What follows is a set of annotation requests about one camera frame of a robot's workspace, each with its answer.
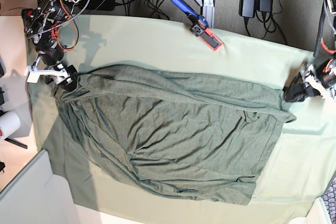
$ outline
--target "orange wire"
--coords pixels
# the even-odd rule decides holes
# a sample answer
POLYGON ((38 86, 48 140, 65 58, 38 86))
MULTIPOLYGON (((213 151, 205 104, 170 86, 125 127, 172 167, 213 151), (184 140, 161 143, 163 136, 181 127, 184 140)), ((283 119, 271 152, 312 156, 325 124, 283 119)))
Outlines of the orange wire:
MULTIPOLYGON (((63 1, 62 0, 59 0, 60 4, 61 4, 61 7, 63 9, 63 11, 66 13, 66 15, 70 18, 70 14, 68 13, 68 11, 66 10, 66 8, 64 7, 63 5, 63 1)), ((75 23, 73 21, 71 21, 71 24, 72 24, 72 27, 73 27, 73 30, 75 31, 75 44, 74 46, 72 46, 71 48, 64 48, 60 42, 57 40, 57 44, 60 46, 60 48, 64 51, 71 51, 75 48, 75 45, 76 45, 76 41, 77 41, 77 29, 76 29, 76 26, 75 26, 75 23)))
POLYGON ((336 54, 336 50, 330 50, 330 49, 324 44, 323 38, 321 38, 321 45, 322 45, 322 47, 325 49, 325 51, 327 51, 328 53, 330 53, 330 54, 336 54))
POLYGON ((329 71, 329 64, 330 64, 330 62, 332 62, 332 59, 331 60, 329 60, 329 62, 328 62, 328 64, 326 65, 326 67, 323 69, 323 73, 327 73, 328 71, 329 71))
POLYGON ((51 37, 54 40, 59 40, 58 28, 56 27, 56 24, 52 26, 51 37))

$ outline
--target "gray carpet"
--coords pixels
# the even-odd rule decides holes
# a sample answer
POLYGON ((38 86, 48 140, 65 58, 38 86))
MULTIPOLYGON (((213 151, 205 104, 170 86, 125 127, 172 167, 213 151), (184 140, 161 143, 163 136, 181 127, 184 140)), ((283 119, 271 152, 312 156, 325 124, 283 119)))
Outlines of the gray carpet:
MULTIPOLYGON (((194 0, 185 1, 196 11, 200 11, 200 7, 194 0)), ((35 0, 29 0, 29 3, 23 2, 22 0, 1 0, 2 10, 0 14, 9 9, 7 7, 35 7, 35 3, 35 0)), ((281 3, 283 12, 276 15, 275 19, 285 33, 288 44, 293 47, 312 51, 317 35, 322 0, 281 0, 281 3)), ((216 0, 215 28, 246 35, 243 18, 238 15, 238 7, 239 0, 216 0)), ((190 24, 186 16, 170 3, 170 0, 167 0, 162 5, 162 9, 170 16, 171 20, 190 24)), ((274 12, 279 10, 278 0, 274 0, 274 12)), ((19 13, 20 10, 15 10, 8 13, 8 15, 18 15, 19 13)), ((100 13, 124 15, 125 12, 123 7, 119 6, 116 7, 113 12, 100 13)), ((132 5, 131 16, 148 17, 151 13, 152 10, 145 7, 143 2, 140 5, 137 3, 132 5)), ((264 27, 256 18, 249 21, 248 27, 253 37, 263 37, 265 33, 264 27)), ((279 31, 276 31, 273 34, 268 34, 265 39, 282 44, 284 43, 279 31)), ((332 32, 327 23, 325 24, 324 29, 324 41, 330 48, 334 47, 332 32)))

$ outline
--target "blue clamp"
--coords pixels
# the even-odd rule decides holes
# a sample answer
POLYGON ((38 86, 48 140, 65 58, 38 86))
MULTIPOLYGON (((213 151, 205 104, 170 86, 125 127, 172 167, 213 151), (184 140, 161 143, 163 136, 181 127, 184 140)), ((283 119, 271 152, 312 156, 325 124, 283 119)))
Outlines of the blue clamp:
POLYGON ((192 22, 194 22, 194 20, 197 18, 198 22, 202 23, 202 25, 204 25, 206 28, 209 27, 209 24, 206 21, 206 19, 202 15, 195 13, 195 11, 186 2, 184 2, 183 0, 171 0, 171 1, 181 11, 183 11, 192 22))

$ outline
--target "black cord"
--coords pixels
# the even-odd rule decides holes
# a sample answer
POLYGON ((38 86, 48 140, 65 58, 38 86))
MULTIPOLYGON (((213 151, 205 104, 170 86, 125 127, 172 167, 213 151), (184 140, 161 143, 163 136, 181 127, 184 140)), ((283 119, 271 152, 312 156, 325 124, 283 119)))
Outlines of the black cord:
POLYGON ((275 21, 275 19, 273 18, 273 16, 271 16, 271 20, 272 20, 273 23, 279 28, 279 31, 280 31, 280 33, 281 33, 281 35, 282 35, 282 37, 283 37, 283 39, 284 39, 284 41, 285 41, 285 45, 288 45, 288 43, 287 43, 287 39, 286 39, 286 37, 285 37, 285 35, 284 35, 284 32, 283 32, 282 29, 280 28, 279 24, 275 21))
POLYGON ((247 32, 248 36, 251 37, 251 34, 250 34, 250 32, 249 32, 249 30, 247 28, 248 20, 249 20, 249 18, 244 17, 244 24, 245 24, 246 32, 247 32))
POLYGON ((73 47, 75 47, 77 45, 77 43, 78 43, 78 40, 79 40, 79 29, 78 29, 78 26, 77 26, 75 20, 72 20, 72 21, 73 21, 73 23, 74 23, 74 25, 76 27, 76 30, 77 30, 77 40, 76 40, 75 45, 73 46, 73 47))
MULTIPOLYGON (((155 6, 154 5, 150 6, 150 5, 153 5, 151 2, 149 2, 148 7, 152 10, 155 10, 155 6)), ((169 16, 166 13, 164 13, 162 10, 160 10, 159 8, 156 11, 162 14, 163 16, 165 16, 168 20, 170 20, 169 16)))
POLYGON ((115 6, 122 6, 122 5, 128 5, 128 4, 130 4, 130 3, 133 3, 134 1, 136 1, 136 0, 130 0, 130 1, 128 1, 128 2, 126 2, 126 3, 115 3, 115 6))
POLYGON ((322 39, 322 36, 323 36, 323 27, 324 27, 324 20, 325 20, 324 3, 326 1, 327 0, 323 0, 323 3, 322 3, 322 10, 321 10, 320 21, 319 21, 319 28, 318 28, 318 33, 317 33, 315 47, 314 47, 314 53, 313 53, 314 57, 317 57, 319 55, 319 51, 320 51, 320 47, 321 47, 321 39, 322 39))
POLYGON ((261 20, 261 18, 259 18, 258 16, 258 12, 256 12, 256 16, 257 16, 257 19, 261 22, 261 23, 267 23, 270 19, 271 19, 271 14, 268 16, 268 18, 265 20, 261 20))

